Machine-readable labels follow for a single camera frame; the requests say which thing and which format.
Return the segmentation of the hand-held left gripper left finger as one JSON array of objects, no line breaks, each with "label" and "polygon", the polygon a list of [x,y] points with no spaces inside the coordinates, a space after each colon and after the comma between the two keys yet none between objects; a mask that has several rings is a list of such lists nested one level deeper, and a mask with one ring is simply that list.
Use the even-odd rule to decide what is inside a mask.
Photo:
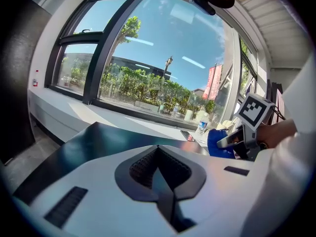
[{"label": "hand-held left gripper left finger", "polygon": [[45,216],[73,187],[87,193],[63,226],[78,237],[168,237],[170,225],[153,202],[132,200],[117,186],[115,169],[148,146],[90,160],[44,189],[32,210]]}]

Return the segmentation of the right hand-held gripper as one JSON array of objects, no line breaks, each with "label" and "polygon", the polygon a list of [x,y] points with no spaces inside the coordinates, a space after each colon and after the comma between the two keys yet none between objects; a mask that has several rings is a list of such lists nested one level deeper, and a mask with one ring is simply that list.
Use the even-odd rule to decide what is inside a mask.
[{"label": "right hand-held gripper", "polygon": [[254,161],[261,151],[258,128],[267,123],[275,106],[270,100],[258,94],[249,93],[237,112],[241,126],[235,132],[219,140],[217,147],[225,149],[234,146],[235,152],[241,159]]}]

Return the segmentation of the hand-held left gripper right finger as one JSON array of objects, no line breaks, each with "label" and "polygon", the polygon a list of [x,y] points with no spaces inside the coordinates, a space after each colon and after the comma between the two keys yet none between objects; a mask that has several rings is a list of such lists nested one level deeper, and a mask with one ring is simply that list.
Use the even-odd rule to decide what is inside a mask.
[{"label": "hand-held left gripper right finger", "polygon": [[174,189],[179,228],[158,222],[159,237],[240,237],[268,173],[268,151],[254,162],[205,156],[173,146],[162,155],[184,164],[185,181]]}]

